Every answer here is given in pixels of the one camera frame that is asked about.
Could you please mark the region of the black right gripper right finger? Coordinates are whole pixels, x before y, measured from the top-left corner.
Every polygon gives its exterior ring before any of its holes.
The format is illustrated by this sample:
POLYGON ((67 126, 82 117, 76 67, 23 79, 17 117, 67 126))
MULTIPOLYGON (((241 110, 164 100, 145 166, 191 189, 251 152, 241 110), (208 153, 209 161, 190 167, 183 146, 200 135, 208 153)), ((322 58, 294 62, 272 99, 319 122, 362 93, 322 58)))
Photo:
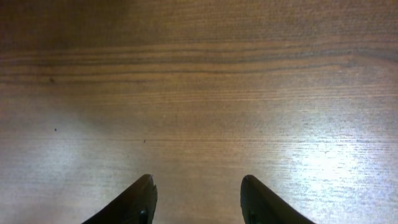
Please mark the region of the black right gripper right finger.
POLYGON ((242 179, 240 204, 245 224, 314 224, 253 175, 242 179))

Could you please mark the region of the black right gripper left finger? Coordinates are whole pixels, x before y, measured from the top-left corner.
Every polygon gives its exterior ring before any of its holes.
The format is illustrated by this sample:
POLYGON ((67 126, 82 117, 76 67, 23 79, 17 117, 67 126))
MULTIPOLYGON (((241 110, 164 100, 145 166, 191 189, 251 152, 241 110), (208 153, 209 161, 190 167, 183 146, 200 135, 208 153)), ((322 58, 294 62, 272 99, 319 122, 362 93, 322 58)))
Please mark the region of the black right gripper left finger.
POLYGON ((156 204, 157 187, 144 174, 83 224, 152 224, 156 204))

